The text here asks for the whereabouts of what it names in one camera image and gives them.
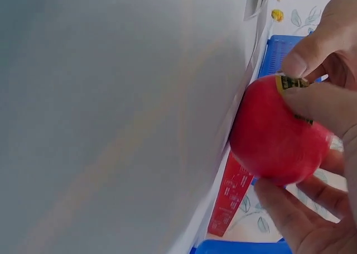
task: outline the blue crate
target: blue crate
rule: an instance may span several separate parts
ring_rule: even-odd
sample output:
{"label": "blue crate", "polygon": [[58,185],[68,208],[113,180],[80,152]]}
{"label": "blue crate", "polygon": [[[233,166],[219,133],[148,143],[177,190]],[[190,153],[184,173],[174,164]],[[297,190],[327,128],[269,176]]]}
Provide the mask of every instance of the blue crate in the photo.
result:
{"label": "blue crate", "polygon": [[273,35],[267,42],[267,50],[258,78],[281,70],[284,57],[301,39],[303,36]]}
{"label": "blue crate", "polygon": [[292,254],[285,241],[277,243],[246,243],[206,240],[196,250],[195,254]]}

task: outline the white surface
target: white surface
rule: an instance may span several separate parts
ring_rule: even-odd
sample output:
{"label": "white surface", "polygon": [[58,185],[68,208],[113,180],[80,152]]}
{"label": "white surface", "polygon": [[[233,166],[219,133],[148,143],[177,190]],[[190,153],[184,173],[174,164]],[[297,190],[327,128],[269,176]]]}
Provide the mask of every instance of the white surface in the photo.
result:
{"label": "white surface", "polygon": [[0,4],[0,252],[171,250],[249,79],[246,0]]}

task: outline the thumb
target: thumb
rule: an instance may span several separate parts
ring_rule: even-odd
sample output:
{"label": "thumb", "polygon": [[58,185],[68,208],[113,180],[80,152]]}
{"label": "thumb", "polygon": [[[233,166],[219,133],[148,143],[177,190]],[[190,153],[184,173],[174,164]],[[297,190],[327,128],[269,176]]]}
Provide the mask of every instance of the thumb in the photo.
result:
{"label": "thumb", "polygon": [[285,57],[283,72],[293,78],[305,77],[333,52],[339,49],[341,35],[334,28],[320,25],[311,35],[302,39]]}
{"label": "thumb", "polygon": [[357,92],[314,83],[307,88],[287,89],[283,97],[294,112],[322,124],[344,143],[349,142],[349,131],[357,131]]}

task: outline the fingernail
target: fingernail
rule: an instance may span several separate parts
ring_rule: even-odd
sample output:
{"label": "fingernail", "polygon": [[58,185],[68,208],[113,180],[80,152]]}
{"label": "fingernail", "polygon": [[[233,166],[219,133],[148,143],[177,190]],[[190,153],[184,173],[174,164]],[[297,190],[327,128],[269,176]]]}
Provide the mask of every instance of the fingernail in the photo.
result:
{"label": "fingernail", "polygon": [[307,64],[298,54],[292,53],[284,61],[284,72],[293,78],[301,78],[307,69]]}

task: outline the finger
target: finger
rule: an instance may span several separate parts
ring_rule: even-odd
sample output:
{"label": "finger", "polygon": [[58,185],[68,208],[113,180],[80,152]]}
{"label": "finger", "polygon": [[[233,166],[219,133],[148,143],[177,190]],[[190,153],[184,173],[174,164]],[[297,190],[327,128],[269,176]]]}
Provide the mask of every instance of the finger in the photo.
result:
{"label": "finger", "polygon": [[321,123],[343,140],[348,130],[357,127],[356,92],[329,83],[314,83],[283,93],[285,102],[294,112]]}
{"label": "finger", "polygon": [[297,186],[313,201],[336,217],[341,219],[350,213],[347,192],[333,188],[315,176],[304,180]]}
{"label": "finger", "polygon": [[320,168],[327,170],[331,173],[344,175],[345,161],[343,153],[338,150],[330,150],[326,158],[322,162]]}
{"label": "finger", "polygon": [[301,210],[308,220],[314,224],[326,223],[327,221],[321,217],[319,214],[304,205],[299,199],[297,199],[292,193],[288,192],[286,189],[282,190],[285,197],[299,210]]}
{"label": "finger", "polygon": [[339,49],[341,39],[334,28],[321,23],[315,32],[302,39],[286,56],[282,63],[283,72],[294,78],[305,77]]}
{"label": "finger", "polygon": [[321,64],[319,67],[317,67],[314,71],[312,71],[310,74],[308,74],[305,79],[309,81],[310,83],[315,82],[318,78],[324,76],[326,74],[326,70],[324,66]]}
{"label": "finger", "polygon": [[304,238],[313,231],[313,224],[286,198],[283,189],[268,180],[259,179],[254,189],[262,207],[295,253]]}

